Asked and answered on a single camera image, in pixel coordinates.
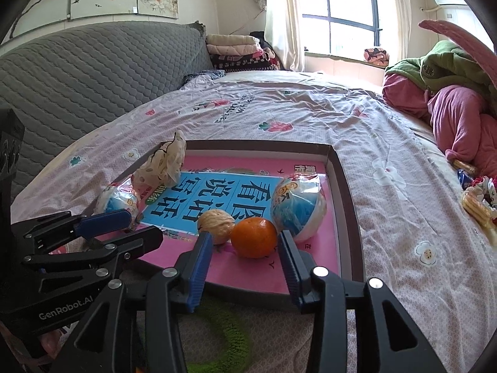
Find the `person's left hand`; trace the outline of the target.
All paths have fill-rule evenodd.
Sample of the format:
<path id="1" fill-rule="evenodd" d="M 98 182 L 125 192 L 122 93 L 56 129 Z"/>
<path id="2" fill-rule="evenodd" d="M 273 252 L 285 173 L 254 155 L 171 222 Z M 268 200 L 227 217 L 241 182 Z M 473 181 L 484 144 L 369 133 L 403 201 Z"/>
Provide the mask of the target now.
<path id="1" fill-rule="evenodd" d="M 53 360 L 57 357 L 62 348 L 61 337 L 62 332 L 60 330 L 56 330 L 48 334 L 43 334 L 40 337 L 40 342 L 43 349 Z"/>

